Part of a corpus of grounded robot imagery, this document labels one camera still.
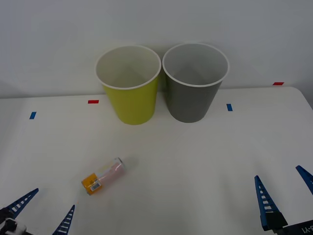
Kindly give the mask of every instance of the white wall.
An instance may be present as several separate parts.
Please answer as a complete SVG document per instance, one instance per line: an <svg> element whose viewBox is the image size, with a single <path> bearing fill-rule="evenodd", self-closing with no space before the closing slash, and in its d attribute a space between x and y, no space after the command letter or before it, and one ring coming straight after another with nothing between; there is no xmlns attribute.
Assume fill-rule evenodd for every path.
<svg viewBox="0 0 313 235"><path fill-rule="evenodd" d="M283 81L313 104L313 0L2 0L0 96L99 94L105 50L192 40L229 57L223 87Z"/></svg>

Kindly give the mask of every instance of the barcode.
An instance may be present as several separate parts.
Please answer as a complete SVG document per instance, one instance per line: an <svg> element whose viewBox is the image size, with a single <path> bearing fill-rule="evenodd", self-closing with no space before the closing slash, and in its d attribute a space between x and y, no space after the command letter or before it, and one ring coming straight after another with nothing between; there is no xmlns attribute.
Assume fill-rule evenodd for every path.
<svg viewBox="0 0 313 235"><path fill-rule="evenodd" d="M99 188L101 186L101 184L100 183L98 183L98 182L96 182L96 183L94 183L93 184L93 186L90 188L91 189L91 191L95 191L97 188Z"/></svg>

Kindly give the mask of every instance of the paper cup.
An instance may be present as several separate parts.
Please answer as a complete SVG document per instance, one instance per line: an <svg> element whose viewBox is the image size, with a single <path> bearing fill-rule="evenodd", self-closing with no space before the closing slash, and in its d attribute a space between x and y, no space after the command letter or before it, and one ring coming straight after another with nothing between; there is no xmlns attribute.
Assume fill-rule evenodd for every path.
<svg viewBox="0 0 313 235"><path fill-rule="evenodd" d="M171 115L181 122L201 120L229 72L227 57L210 45L189 43L169 49L162 62Z"/></svg>
<svg viewBox="0 0 313 235"><path fill-rule="evenodd" d="M138 125L152 117L160 70L159 56L143 46L118 47L98 60L97 77L122 122Z"/></svg>

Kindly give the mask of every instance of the gray paper cup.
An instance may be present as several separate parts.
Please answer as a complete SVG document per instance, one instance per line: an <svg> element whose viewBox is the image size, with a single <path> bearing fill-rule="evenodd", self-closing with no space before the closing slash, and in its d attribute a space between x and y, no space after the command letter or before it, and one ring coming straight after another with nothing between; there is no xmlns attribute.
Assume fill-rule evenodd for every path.
<svg viewBox="0 0 313 235"><path fill-rule="evenodd" d="M213 46L188 43L169 49L162 62L171 115L181 122L201 120L229 72L227 57Z"/></svg>

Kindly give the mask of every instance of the cup rim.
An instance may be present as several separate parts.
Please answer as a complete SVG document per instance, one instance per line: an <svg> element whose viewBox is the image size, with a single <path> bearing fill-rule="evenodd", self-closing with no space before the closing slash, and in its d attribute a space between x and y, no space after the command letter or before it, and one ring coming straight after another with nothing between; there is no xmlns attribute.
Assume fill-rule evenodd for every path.
<svg viewBox="0 0 313 235"><path fill-rule="evenodd" d="M227 61L227 71L226 71L225 75L224 75L220 80L218 80L218 81L216 81L216 82L213 82L213 83L205 84L205 85L193 85L193 84L181 82L181 81L177 80L176 78L174 78L172 75L169 74L169 72L166 70L166 67L165 67L165 65L164 65L164 59L165 59L166 55L167 55L171 50L173 50L173 49L175 49L175 48L177 48L177 47L184 46L184 45L192 45L192 44L195 44L195 45L202 45L202 46L206 46L206 47L213 48L213 49L217 50L220 54L222 54L222 56L226 59L226 61ZM182 85L184 85L184 86L188 86L188 87L211 87L211 86L214 86L214 85L216 85L216 84L218 84L218 83L220 83L220 82L222 82L222 81L224 80L224 78L228 75L229 69L230 69L229 60L228 60L227 56L226 56L220 49L217 49L216 47L211 46L211 45L206 44L206 43L181 43L181 44L178 44L178 45L176 45L176 46L170 48L170 49L164 54L164 56L163 56L163 58L162 58L162 67L163 67L163 69L164 69L164 72L166 73L166 75L167 75L169 78L171 78L172 80L174 80L174 81L176 81L176 82L178 82L178 83L180 83L180 84L182 84Z"/></svg>
<svg viewBox="0 0 313 235"><path fill-rule="evenodd" d="M156 74L155 74L150 80L148 80L148 81L146 81L145 83L142 83L142 84L140 84L140 85L138 85L138 86L135 86L135 87L114 87L114 86L108 85L108 84L106 84L105 82L103 82L103 81L98 77L98 75L97 75L97 65L98 65L99 61L101 60L101 58L102 58L104 55L108 54L109 52L111 52L111 51L113 51L113 50L116 50L116 49L119 49L119 48L122 48L122 47L140 47L140 48L144 48L144 49L146 49L146 50L151 51L151 52L156 56L157 61L158 61L158 70L157 70ZM95 67L94 67L94 72L95 72L95 74L96 74L96 77L97 77L98 81L99 81L103 86L106 86L106 87L109 87L109 88L112 88L112 89L115 89L115 90L133 90L133 89L136 89L136 88L143 87L143 86L149 84L150 82L152 82L152 81L159 75L159 73L160 73L160 71L161 71L161 68L162 68L161 59L160 59L159 55L158 55L154 50L152 50L152 49L150 49L150 48L148 48L148 47L141 46L141 45L126 45L126 46L115 47L115 48L113 48L113 49L107 50L104 54L102 54L102 55L97 59L97 62L96 62Z"/></svg>

